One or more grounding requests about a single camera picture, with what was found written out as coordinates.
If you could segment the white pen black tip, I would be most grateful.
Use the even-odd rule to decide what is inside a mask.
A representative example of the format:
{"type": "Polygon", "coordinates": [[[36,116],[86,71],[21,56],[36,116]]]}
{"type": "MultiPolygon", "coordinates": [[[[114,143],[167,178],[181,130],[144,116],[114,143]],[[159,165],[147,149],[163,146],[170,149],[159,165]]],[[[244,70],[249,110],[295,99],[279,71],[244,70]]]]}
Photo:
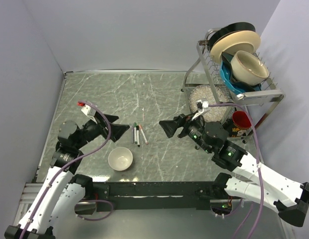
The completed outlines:
{"type": "Polygon", "coordinates": [[[137,131],[137,146],[140,147],[140,131],[137,131]]]}

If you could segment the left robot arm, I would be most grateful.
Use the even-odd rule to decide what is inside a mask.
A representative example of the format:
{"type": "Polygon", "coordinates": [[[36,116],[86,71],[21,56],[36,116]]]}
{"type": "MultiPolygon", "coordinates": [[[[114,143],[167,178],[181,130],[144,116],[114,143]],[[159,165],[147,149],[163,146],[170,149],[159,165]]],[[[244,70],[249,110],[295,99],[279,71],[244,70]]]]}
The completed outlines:
{"type": "Polygon", "coordinates": [[[62,216],[73,210],[81,200],[94,195],[93,180],[76,174],[83,158],[80,150],[102,136],[113,142],[129,130],[127,124],[115,124],[118,116],[96,115],[82,127],[68,120],[59,127],[56,151],[53,154],[46,179],[32,205],[16,226],[8,226],[6,239],[53,239],[55,227],[62,216]]]}

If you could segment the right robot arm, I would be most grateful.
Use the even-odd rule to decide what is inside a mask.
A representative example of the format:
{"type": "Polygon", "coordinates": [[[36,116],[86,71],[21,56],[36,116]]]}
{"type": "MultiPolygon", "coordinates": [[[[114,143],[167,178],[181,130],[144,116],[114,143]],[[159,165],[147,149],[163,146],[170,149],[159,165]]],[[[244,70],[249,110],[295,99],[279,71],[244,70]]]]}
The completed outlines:
{"type": "Polygon", "coordinates": [[[244,182],[220,173],[213,186],[214,195],[241,197],[263,204],[295,227],[302,227],[309,209],[309,183],[293,181],[263,163],[249,152],[227,139],[228,132],[218,121],[205,122],[203,117],[181,114],[172,120],[161,120],[159,125],[166,136],[174,136],[182,128],[179,138],[189,136],[219,167],[249,179],[244,182]]]}

